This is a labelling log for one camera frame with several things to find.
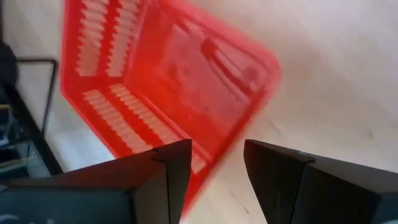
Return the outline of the red plastic basket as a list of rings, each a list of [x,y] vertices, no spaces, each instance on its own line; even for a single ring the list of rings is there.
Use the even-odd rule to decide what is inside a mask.
[[[65,0],[63,96],[114,157],[191,139],[184,213],[280,76],[270,51],[189,0]]]

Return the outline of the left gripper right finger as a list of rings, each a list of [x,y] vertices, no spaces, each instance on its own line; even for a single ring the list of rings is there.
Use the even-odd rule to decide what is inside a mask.
[[[267,224],[398,224],[398,173],[247,139]]]

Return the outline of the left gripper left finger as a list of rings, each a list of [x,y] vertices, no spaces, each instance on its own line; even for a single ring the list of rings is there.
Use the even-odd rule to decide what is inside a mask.
[[[189,139],[46,178],[0,184],[0,224],[179,224]]]

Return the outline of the wooden shelf black legs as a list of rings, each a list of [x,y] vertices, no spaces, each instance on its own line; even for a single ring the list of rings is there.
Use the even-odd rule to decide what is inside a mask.
[[[52,100],[55,91],[55,82],[57,81],[58,61],[53,57],[18,57],[17,63],[49,63],[52,66],[50,72],[49,88],[47,91],[45,110],[43,115],[42,127],[40,130],[41,137],[45,138],[47,126],[49,123]]]

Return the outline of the black aluminium frame rail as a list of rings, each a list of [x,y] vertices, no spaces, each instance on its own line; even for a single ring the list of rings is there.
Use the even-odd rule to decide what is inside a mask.
[[[63,172],[19,92],[0,85],[0,180]]]

